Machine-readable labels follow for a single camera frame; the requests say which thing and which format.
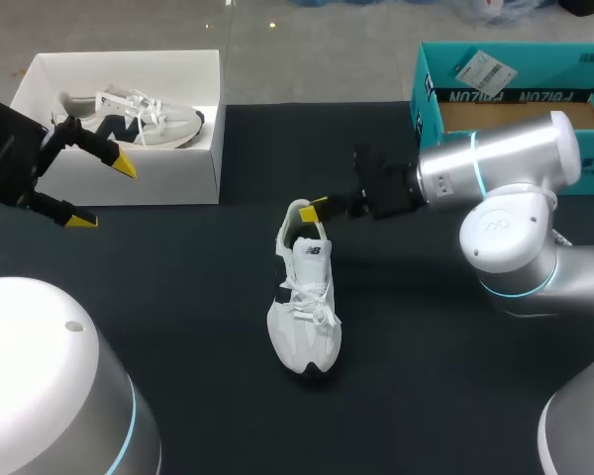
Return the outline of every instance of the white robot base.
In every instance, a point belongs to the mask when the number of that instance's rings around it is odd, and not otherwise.
[[[0,475],[158,475],[149,407],[86,311],[0,278]]]

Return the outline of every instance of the sneaker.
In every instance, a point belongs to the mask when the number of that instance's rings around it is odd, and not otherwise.
[[[81,120],[84,129],[124,148],[178,148],[196,137],[205,122],[193,107],[163,103],[137,90],[116,86],[94,97],[72,97],[62,92],[58,100],[64,111],[53,114],[54,124],[71,115]]]
[[[339,356],[341,321],[335,315],[330,253],[321,223],[304,224],[297,200],[288,207],[275,246],[277,290],[266,322],[275,352],[299,374],[327,372]]]

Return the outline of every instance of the plastic bag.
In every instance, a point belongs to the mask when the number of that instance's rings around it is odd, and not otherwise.
[[[491,24],[512,23],[529,15],[544,0],[452,0],[463,17]]]

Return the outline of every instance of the black mat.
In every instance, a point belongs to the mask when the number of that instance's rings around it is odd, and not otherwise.
[[[220,207],[100,209],[97,231],[0,208],[0,276],[86,308],[153,410],[163,475],[542,473],[541,410],[594,360],[594,321],[495,312],[462,213],[328,226],[344,329],[329,384],[298,383],[268,340],[287,205],[346,190],[355,142],[414,157],[407,107],[231,107]],[[594,198],[559,208],[558,230],[594,243]]]

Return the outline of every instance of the robotic arm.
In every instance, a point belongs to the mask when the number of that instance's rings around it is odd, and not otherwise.
[[[137,177],[116,143],[82,129],[78,119],[68,117],[49,131],[0,104],[0,203],[30,209],[65,227],[97,227],[97,217],[86,210],[35,191],[38,178],[67,145],[77,145],[117,171]]]
[[[499,309],[594,317],[594,246],[558,245],[552,229],[556,193],[581,172],[576,135],[562,112],[423,150],[416,166],[387,165],[358,148],[354,166],[359,190],[314,201],[302,210],[305,222],[473,207],[460,245]]]

